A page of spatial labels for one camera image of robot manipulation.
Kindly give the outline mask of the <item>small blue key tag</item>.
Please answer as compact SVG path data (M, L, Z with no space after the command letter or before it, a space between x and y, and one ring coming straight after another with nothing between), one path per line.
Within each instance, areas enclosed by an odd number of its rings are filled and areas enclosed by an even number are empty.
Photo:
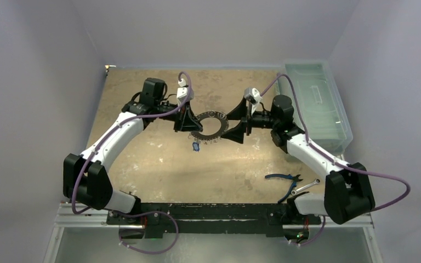
M196 152L200 151L200 144L198 142L193 142L192 143L192 149Z

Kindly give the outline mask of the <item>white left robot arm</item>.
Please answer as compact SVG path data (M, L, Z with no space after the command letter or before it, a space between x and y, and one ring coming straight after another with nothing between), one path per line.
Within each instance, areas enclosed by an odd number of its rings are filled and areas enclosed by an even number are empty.
M168 86L164 80L147 78L143 88L121 108L113 125L80 154L69 154L63 161L63 195L72 203L82 203L96 210L114 210L128 224L141 219L140 198L115 190L108 171L125 147L156 119L172 121L175 132L201 132L190 101L194 96L191 78L178 75L173 104L165 100Z

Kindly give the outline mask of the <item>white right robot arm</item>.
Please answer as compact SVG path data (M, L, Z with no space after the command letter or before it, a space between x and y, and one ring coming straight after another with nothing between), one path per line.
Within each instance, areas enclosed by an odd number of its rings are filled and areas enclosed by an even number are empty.
M288 200L286 216L293 223L313 214L328 216L336 224L343 224L371 212L376 203L366 168L323 152L307 137L307 131L295 124L294 113L291 99L284 95L275 96L268 111L255 111L247 99L242 99L226 115L227 120L239 123L221 138L241 144L252 129L270 129L277 147L306 164L324 182L324 193L302 193Z

